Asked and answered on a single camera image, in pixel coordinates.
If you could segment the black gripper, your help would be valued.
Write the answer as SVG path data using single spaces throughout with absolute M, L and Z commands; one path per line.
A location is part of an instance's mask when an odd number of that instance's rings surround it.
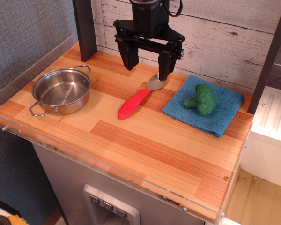
M 159 80 L 166 81 L 173 72 L 177 59 L 183 55 L 185 37 L 169 27 L 170 17 L 178 17 L 169 4 L 132 4 L 132 20 L 115 20 L 115 41 L 125 68 L 131 71 L 138 63 L 139 49 L 158 53 Z

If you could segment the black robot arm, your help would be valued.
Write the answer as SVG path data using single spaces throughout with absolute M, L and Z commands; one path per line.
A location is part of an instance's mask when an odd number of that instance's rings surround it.
M 178 17 L 170 12 L 168 0 L 133 0 L 132 20 L 115 20 L 115 41 L 126 69 L 132 70 L 139 63 L 139 49 L 157 53 L 159 80 L 165 81 L 173 72 L 176 61 L 182 58 L 182 43 L 185 37 L 169 26 L 169 17 Z

